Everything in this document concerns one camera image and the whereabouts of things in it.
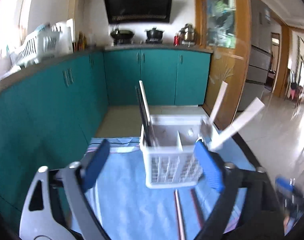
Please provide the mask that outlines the white electric kettle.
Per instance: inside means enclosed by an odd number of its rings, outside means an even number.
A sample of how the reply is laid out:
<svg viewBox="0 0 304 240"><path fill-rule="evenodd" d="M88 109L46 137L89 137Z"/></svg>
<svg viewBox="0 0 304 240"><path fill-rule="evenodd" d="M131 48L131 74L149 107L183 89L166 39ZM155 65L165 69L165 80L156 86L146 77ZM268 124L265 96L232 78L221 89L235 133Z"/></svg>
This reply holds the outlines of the white electric kettle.
<svg viewBox="0 0 304 240"><path fill-rule="evenodd" d="M67 21L57 22L53 25L55 31L59 31L58 54L66 55L73 53L73 43L75 42L75 23L70 18Z"/></svg>

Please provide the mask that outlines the blue striped tablecloth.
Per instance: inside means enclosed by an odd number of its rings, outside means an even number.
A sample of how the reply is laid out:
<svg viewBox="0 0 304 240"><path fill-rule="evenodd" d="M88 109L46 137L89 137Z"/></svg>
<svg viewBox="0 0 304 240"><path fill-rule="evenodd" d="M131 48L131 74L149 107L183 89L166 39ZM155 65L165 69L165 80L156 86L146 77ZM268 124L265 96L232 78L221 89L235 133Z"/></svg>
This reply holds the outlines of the blue striped tablecloth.
<svg viewBox="0 0 304 240"><path fill-rule="evenodd" d="M85 193L106 233L111 239L179 239L175 190L146 187L139 137L107 140L111 146L109 157L94 187ZM233 139L225 142L218 153L238 168L255 170ZM204 177L195 187L178 189L186 239L194 239L201 229L191 190L204 220L219 198ZM245 188L238 190L225 232L236 227L245 194Z"/></svg>

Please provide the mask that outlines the white chopstick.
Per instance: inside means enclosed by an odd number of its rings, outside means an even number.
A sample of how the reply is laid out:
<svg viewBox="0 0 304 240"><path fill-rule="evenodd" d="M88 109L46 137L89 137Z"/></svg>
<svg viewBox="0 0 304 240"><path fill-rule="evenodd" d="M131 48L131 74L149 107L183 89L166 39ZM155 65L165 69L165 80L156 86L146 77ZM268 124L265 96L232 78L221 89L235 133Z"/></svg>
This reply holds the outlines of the white chopstick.
<svg viewBox="0 0 304 240"><path fill-rule="evenodd" d="M240 129L250 122L264 106L264 103L262 103L259 98L255 98L230 126L221 131L214 139L211 139L211 142L208 144L208 149L210 151L218 149L226 140L238 133Z"/></svg>
<svg viewBox="0 0 304 240"><path fill-rule="evenodd" d="M224 96L225 96L225 93L226 93L226 89L227 89L227 85L228 84L225 81L223 81L221 83L218 96L216 98L215 104L214 104L214 106L212 108L212 111L211 111L211 114L209 116L209 122L211 124L214 123L214 121L216 119L216 116L217 116L217 113L220 109L221 103L223 102L223 99L224 99Z"/></svg>
<svg viewBox="0 0 304 240"><path fill-rule="evenodd" d="M149 146L149 147L155 147L157 144L156 144L155 134L154 134L154 130L153 130L152 122L151 122L151 115L150 115L150 111L149 111L149 106L148 106L147 98L146 98L146 95L145 95L143 81L140 80L138 82L138 85L139 85L138 88L141 90L141 94L142 94L142 97L143 97L145 111L146 111L147 116L148 116L149 133L150 133L150 139L151 139L151 146Z"/></svg>

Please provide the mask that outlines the black clay pot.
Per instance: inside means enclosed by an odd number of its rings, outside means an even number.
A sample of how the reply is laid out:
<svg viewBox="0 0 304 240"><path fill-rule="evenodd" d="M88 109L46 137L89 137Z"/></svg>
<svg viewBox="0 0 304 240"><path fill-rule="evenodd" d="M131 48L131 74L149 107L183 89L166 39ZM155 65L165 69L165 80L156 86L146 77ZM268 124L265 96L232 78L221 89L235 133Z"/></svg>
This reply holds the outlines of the black clay pot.
<svg viewBox="0 0 304 240"><path fill-rule="evenodd" d="M146 30L147 39L149 40L161 40L163 39L164 31L153 27L152 29Z"/></svg>

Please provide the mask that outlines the sauce bottles on counter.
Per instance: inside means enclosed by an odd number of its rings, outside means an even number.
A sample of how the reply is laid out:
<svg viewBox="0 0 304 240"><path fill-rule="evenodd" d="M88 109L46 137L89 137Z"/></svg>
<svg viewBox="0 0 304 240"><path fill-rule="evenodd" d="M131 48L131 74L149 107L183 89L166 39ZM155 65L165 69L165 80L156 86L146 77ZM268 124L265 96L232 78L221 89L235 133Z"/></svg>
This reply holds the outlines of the sauce bottles on counter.
<svg viewBox="0 0 304 240"><path fill-rule="evenodd" d="M87 48L86 36L84 33L80 31L77 40L77 51L82 51L85 50L86 48Z"/></svg>

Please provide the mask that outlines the white plastic utensil basket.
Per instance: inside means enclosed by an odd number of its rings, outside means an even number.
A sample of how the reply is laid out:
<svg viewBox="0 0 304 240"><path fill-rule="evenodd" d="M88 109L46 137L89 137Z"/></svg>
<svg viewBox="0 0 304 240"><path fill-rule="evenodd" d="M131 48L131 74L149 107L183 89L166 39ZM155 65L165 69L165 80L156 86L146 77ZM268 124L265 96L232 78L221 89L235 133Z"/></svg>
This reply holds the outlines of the white plastic utensil basket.
<svg viewBox="0 0 304 240"><path fill-rule="evenodd" d="M145 184L150 189L195 186L202 167L194 156L198 140L209 137L205 115L152 115L149 139L141 128Z"/></svg>

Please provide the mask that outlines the red thermos bottle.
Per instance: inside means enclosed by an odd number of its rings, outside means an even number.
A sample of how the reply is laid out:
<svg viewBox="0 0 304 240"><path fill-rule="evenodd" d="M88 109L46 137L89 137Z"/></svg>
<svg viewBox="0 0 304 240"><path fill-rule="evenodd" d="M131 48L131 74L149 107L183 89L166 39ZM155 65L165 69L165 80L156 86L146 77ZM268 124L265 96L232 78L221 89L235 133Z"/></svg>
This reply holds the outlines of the red thermos bottle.
<svg viewBox="0 0 304 240"><path fill-rule="evenodd" d="M179 35L179 33L175 34L173 45L174 46L179 46L180 45L180 35Z"/></svg>

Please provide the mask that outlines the dark red chopstick right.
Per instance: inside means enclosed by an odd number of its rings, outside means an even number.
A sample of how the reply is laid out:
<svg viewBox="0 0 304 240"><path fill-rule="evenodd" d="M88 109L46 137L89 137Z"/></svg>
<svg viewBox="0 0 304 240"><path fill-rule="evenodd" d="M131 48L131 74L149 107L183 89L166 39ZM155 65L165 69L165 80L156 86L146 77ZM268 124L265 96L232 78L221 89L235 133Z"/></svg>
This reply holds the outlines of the dark red chopstick right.
<svg viewBox="0 0 304 240"><path fill-rule="evenodd" d="M199 204L195 189L190 189L190 193L191 193L191 198L193 201L194 209L196 212L196 216L198 219L198 223L199 223L200 228L202 229L205 224L205 219L204 219L204 215L203 215L201 206Z"/></svg>

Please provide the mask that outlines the black range hood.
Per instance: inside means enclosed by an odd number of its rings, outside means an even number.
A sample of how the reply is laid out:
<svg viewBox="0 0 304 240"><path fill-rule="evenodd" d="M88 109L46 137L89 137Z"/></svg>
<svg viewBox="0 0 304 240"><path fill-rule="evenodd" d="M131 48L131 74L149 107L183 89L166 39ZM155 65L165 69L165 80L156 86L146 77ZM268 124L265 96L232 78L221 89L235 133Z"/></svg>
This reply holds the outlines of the black range hood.
<svg viewBox="0 0 304 240"><path fill-rule="evenodd" d="M170 22L172 0L104 0L109 24Z"/></svg>

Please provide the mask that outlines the teal lower kitchen cabinets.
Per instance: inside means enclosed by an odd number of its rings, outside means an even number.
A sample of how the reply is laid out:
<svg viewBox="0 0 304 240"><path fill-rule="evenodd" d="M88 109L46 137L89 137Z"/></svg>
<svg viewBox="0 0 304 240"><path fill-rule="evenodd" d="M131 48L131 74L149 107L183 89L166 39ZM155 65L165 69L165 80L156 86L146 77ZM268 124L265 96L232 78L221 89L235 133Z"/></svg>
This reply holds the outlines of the teal lower kitchen cabinets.
<svg viewBox="0 0 304 240"><path fill-rule="evenodd" d="M18 227L29 185L42 165L80 158L108 107L137 103L143 81L150 105L201 105L209 52L133 48L80 52L0 81L0 215Z"/></svg>

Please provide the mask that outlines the black wok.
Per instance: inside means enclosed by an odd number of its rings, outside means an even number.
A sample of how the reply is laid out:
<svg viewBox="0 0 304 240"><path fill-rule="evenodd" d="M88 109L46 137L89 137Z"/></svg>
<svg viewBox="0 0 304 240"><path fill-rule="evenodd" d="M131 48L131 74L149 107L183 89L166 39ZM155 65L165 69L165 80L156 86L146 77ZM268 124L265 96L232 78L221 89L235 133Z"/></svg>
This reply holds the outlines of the black wok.
<svg viewBox="0 0 304 240"><path fill-rule="evenodd" d="M113 39L113 44L130 44L134 35L135 34L133 31L127 29L119 29L119 27L116 27L110 33L110 36Z"/></svg>

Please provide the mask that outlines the grey refrigerator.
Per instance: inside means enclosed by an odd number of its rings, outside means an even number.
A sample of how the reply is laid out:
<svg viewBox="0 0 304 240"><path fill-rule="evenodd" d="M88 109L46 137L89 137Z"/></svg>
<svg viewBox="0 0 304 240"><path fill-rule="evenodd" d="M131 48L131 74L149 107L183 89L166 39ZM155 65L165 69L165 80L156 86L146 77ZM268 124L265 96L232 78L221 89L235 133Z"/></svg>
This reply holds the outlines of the grey refrigerator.
<svg viewBox="0 0 304 240"><path fill-rule="evenodd" d="M261 0L251 1L252 37L249 66L238 111L244 111L255 98L261 98L271 61L271 17Z"/></svg>

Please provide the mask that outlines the steel kettle pot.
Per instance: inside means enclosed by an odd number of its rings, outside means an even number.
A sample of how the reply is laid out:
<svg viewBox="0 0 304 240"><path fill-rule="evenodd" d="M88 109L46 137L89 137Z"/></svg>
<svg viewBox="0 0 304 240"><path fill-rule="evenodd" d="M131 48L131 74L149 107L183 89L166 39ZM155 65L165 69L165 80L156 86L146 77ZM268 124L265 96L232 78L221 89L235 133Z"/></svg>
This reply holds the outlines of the steel kettle pot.
<svg viewBox="0 0 304 240"><path fill-rule="evenodd" d="M195 42L196 32L192 24L186 23L183 28L179 31L181 41L185 42Z"/></svg>

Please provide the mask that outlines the white dish drying rack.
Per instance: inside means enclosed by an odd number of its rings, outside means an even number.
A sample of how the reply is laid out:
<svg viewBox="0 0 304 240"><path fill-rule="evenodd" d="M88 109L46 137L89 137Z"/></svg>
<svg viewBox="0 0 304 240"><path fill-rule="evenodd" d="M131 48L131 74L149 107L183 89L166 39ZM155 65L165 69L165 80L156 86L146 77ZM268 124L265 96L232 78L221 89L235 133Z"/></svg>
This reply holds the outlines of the white dish drying rack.
<svg viewBox="0 0 304 240"><path fill-rule="evenodd" d="M10 54L13 66L25 66L30 61L41 61L57 54L60 32L49 25L40 25L28 34L23 44Z"/></svg>

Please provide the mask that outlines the gas stove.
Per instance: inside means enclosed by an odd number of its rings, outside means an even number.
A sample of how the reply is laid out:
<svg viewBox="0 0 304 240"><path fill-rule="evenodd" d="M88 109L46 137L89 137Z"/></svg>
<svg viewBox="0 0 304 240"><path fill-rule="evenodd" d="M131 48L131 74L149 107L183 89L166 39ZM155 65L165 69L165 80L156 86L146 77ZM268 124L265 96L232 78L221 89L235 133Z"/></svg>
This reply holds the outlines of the gas stove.
<svg viewBox="0 0 304 240"><path fill-rule="evenodd" d="M135 40L135 39L115 39L113 41L114 46L120 45L133 45L133 44L162 44L162 39L148 38L146 40Z"/></svg>

